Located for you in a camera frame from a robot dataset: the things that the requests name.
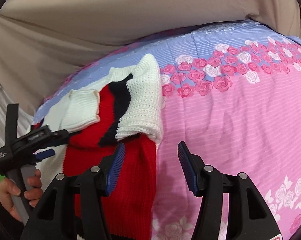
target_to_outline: red knit fabric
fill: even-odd
[[[100,92],[100,98],[101,121],[73,136],[67,147],[63,165],[67,176],[79,175],[98,165],[116,148],[97,144],[114,121],[114,97],[108,86]],[[123,142],[126,156],[117,187],[110,197],[102,198],[106,222],[111,234],[149,240],[156,185],[156,146],[144,134]],[[75,213],[81,217],[79,196],[75,197]]]

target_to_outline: white knit fabric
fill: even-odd
[[[60,145],[57,147],[46,148],[41,151],[45,151],[48,149],[54,149],[55,155],[44,159],[43,161],[37,163],[36,168],[38,168],[41,173],[41,181],[42,181],[42,190],[45,191],[52,180],[58,173],[63,172],[63,163],[65,158],[67,145]]]
[[[131,101],[126,113],[121,117],[116,139],[144,133],[158,143],[163,137],[160,118],[162,104],[160,70],[155,57],[146,54],[141,61],[130,68],[133,78],[127,81]]]
[[[60,129],[76,132],[100,121],[97,90],[73,90]]]

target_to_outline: bedsheet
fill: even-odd
[[[134,65],[147,53],[161,68],[164,97],[150,238],[186,240],[194,230],[201,199],[189,192],[180,167],[177,144],[183,140],[222,173],[249,174],[288,240],[301,224],[297,37],[251,20],[151,36],[69,77],[39,108],[34,123],[70,89],[102,78],[110,67]],[[226,229],[224,212],[220,239],[225,239]]]

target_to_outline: finger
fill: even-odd
[[[24,193],[24,197],[28,200],[38,199],[43,195],[43,191],[40,188],[33,188]]]
[[[34,199],[30,201],[30,206],[35,207],[38,203],[38,201],[40,201],[39,199]]]
[[[38,178],[41,178],[42,174],[41,174],[41,171],[39,169],[36,169],[35,176],[38,177]]]
[[[32,187],[42,187],[41,179],[39,177],[36,177],[36,176],[29,177],[27,179],[27,183],[28,183],[28,185],[30,185]]]

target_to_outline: black gripper frame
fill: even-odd
[[[56,175],[34,208],[20,240],[77,240],[74,194],[81,195],[85,240],[112,240],[101,197],[110,194],[106,190],[108,172],[121,147],[124,144],[118,143],[113,155],[104,157],[98,166],[81,175]]]
[[[246,173],[237,176],[220,173],[205,165],[200,156],[191,154],[183,141],[178,145],[178,153],[179,157],[187,155],[196,178],[197,191],[193,193],[203,197],[191,240],[218,239],[223,193],[229,193],[226,240],[282,240],[271,211]]]

